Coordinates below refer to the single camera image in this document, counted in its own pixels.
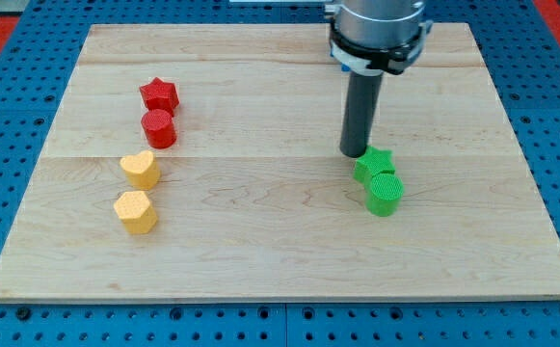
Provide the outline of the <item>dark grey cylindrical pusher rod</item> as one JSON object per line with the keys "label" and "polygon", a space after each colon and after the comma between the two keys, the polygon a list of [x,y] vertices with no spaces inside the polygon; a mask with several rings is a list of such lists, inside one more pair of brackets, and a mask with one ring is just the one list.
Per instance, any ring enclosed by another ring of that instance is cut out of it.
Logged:
{"label": "dark grey cylindrical pusher rod", "polygon": [[339,145],[347,157],[358,158],[366,152],[382,80],[382,74],[352,72],[349,76]]}

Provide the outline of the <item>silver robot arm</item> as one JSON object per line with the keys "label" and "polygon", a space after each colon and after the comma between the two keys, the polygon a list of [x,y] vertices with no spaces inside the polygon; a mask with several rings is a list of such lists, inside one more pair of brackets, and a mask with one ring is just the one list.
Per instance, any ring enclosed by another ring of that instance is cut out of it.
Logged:
{"label": "silver robot arm", "polygon": [[343,0],[325,6],[332,56],[350,69],[340,151],[365,154],[385,74],[400,75],[421,55],[433,22],[421,0]]}

